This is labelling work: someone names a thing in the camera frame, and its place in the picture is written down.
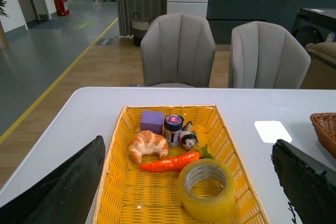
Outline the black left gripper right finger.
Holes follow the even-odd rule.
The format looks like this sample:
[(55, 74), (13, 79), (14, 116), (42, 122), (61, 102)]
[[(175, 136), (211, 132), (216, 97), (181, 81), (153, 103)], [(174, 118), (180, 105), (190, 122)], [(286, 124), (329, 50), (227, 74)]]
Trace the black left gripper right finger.
[(278, 139), (272, 163), (279, 183), (302, 223), (335, 223), (335, 171)]

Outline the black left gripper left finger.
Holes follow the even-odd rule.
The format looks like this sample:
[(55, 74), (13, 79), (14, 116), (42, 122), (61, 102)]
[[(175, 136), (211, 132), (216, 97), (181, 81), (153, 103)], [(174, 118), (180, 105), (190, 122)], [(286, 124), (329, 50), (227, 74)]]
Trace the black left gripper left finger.
[(1, 207), (1, 223), (85, 223), (103, 170), (98, 135), (31, 188)]

